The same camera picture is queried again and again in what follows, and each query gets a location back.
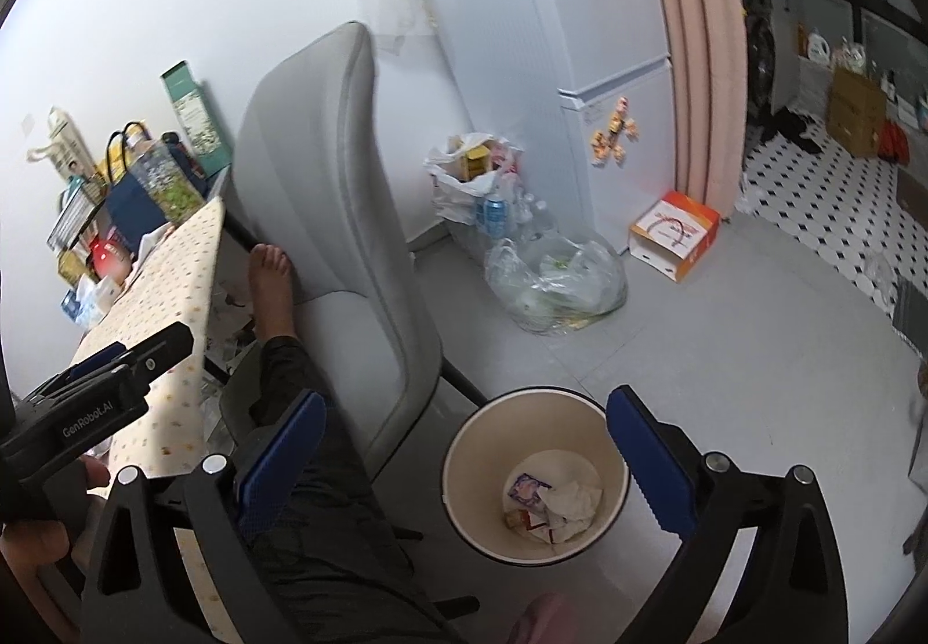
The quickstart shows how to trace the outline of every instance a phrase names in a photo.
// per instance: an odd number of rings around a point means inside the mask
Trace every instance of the person's leg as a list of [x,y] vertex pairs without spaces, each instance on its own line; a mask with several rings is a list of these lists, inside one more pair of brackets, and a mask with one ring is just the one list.
[[303,389],[322,395],[328,413],[322,443],[277,525],[255,542],[255,559],[310,641],[458,642],[413,581],[326,379],[296,338],[289,261],[257,247],[249,280],[263,343],[255,423],[276,422]]

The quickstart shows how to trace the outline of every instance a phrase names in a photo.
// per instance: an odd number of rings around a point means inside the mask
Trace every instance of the washing machine door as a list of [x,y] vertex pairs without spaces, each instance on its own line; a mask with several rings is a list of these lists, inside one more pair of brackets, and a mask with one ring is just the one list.
[[760,118],[769,113],[773,77],[777,70],[777,48],[766,18],[748,24],[748,115]]

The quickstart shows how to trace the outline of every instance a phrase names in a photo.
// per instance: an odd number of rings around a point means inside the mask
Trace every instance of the black and white tile floor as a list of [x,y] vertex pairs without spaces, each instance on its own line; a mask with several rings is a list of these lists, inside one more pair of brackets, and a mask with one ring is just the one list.
[[897,204],[894,165],[851,156],[818,118],[804,135],[822,154],[806,154],[777,135],[748,156],[747,182],[762,191],[756,214],[815,251],[888,314],[896,289],[889,296],[874,289],[864,263],[871,253],[885,256],[894,284],[906,277],[928,293],[928,233]]

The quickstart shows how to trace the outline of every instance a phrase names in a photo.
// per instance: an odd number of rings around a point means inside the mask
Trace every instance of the white wall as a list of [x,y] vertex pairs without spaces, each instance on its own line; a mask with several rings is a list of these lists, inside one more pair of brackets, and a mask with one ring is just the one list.
[[[102,156],[127,120],[145,119],[158,133],[176,128],[159,76],[187,60],[234,135],[255,84],[279,61],[343,21],[389,21],[372,1],[17,1],[0,27],[0,321],[13,389],[28,392],[66,366],[80,335],[59,310],[66,285],[45,246],[61,181],[50,163],[25,162],[27,148],[45,145],[51,105],[67,110]],[[435,37],[379,54],[379,145],[408,237],[433,223],[421,159],[467,129]]]

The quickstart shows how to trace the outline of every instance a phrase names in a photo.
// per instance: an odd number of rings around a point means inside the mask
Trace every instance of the floor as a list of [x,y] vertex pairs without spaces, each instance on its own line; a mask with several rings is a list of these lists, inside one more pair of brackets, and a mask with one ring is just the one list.
[[[623,263],[628,304],[558,338],[518,329],[450,241],[422,252],[416,270],[445,353],[488,396],[548,384],[605,401],[628,383],[656,417],[746,471],[812,466],[842,553],[850,641],[865,641],[911,580],[900,547],[925,508],[906,477],[922,405],[915,353],[854,284],[764,219],[736,214],[681,285]],[[443,383],[377,482],[393,520],[427,534],[409,548],[422,584],[433,599],[481,598],[480,612],[459,622],[475,644],[503,644],[524,605],[548,590],[577,604],[583,644],[613,643],[676,537],[659,530],[633,482],[614,527],[576,559],[528,570],[481,557],[445,519],[438,483],[444,449],[472,410]],[[693,641],[716,630],[749,547],[741,536]]]
[[[747,182],[761,191],[757,214],[815,251],[888,314],[896,301],[891,285],[900,276],[928,293],[928,233],[899,207],[894,165],[851,156],[818,118],[806,136],[822,154],[777,136],[748,156]],[[868,276],[865,260],[874,254],[886,259],[888,289]]]

